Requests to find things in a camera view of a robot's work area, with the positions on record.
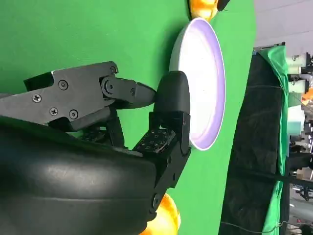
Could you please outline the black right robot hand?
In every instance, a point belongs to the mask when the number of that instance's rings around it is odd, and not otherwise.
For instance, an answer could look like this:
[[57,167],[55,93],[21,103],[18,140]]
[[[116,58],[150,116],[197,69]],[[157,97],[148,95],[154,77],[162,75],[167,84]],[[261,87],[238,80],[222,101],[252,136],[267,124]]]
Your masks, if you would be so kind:
[[0,95],[0,232],[138,235],[191,154],[182,71],[156,90],[101,62]]

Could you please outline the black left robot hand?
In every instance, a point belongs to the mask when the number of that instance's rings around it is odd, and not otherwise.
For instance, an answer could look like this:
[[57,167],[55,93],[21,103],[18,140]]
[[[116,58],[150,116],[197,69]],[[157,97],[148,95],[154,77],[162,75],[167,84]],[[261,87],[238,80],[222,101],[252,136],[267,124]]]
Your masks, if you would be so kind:
[[223,11],[229,2],[230,0],[218,0],[218,3],[217,3],[218,11],[219,12]]

